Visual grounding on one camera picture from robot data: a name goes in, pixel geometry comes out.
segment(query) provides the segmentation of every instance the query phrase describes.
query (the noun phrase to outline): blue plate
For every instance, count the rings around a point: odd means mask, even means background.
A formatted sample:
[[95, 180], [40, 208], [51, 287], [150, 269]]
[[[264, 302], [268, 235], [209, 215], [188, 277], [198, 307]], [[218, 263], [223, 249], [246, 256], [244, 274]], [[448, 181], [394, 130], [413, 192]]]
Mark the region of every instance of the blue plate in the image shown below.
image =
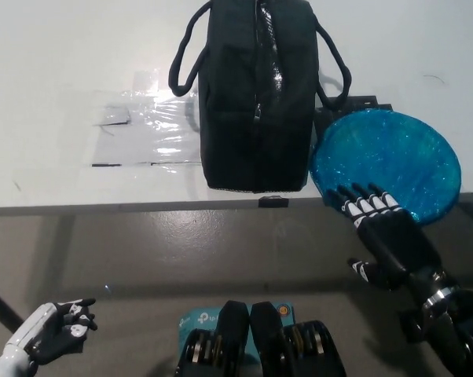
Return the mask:
[[311, 174], [321, 193], [373, 182], [423, 225], [448, 213], [461, 184], [460, 163], [444, 137], [418, 119], [376, 109], [334, 122], [315, 149]]

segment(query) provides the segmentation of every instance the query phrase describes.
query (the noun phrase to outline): black stand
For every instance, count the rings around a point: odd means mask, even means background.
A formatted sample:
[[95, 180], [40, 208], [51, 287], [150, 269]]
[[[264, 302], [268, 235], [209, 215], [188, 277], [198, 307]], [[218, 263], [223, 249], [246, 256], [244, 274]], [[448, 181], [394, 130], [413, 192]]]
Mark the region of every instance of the black stand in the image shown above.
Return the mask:
[[14, 333], [22, 325], [24, 320], [0, 298], [0, 322]]

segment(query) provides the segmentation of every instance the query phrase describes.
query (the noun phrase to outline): black handbag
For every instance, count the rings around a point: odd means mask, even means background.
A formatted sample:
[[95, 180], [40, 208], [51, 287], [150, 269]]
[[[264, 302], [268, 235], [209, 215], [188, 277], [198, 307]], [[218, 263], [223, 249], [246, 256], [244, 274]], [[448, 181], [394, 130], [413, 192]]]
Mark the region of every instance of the black handbag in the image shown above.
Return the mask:
[[[193, 27], [208, 10], [207, 44], [185, 85], [179, 71]], [[330, 101], [319, 82], [317, 33], [343, 74]], [[169, 73], [175, 96], [199, 76], [200, 150], [209, 187], [299, 191], [306, 182], [315, 95], [331, 110], [348, 96], [351, 75], [304, 0], [211, 0], [189, 21]]]

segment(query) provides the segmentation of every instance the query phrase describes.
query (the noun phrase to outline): concrete floor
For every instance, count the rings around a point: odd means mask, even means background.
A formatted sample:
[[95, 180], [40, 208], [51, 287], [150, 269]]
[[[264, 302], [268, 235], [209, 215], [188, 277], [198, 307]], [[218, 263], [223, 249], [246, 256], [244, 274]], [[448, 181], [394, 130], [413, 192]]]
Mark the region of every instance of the concrete floor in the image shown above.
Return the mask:
[[[473, 287], [473, 221], [455, 209], [427, 233]], [[448, 375], [426, 345], [405, 343], [403, 292], [366, 287], [346, 267], [367, 255], [327, 208], [0, 218], [0, 295], [25, 317], [42, 302], [98, 299], [84, 354], [41, 377], [172, 376], [179, 317], [230, 298], [288, 300], [298, 321], [323, 320], [349, 376]], [[0, 325], [0, 352], [8, 337]]]

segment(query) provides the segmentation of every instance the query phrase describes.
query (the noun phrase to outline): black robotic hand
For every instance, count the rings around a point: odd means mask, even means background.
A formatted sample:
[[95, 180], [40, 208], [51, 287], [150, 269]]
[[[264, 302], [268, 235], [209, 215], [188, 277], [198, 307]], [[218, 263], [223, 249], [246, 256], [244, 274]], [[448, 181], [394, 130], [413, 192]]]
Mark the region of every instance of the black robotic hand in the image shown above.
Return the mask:
[[328, 194], [376, 260], [351, 258], [350, 267], [377, 287], [409, 290], [417, 309], [399, 313], [408, 341], [427, 341], [455, 376], [473, 376], [473, 292], [442, 268], [413, 216], [373, 184], [339, 186]]
[[97, 330], [90, 306], [95, 299], [51, 303], [51, 317], [29, 344], [28, 353], [37, 365], [46, 365], [69, 353], [81, 353], [89, 330]]

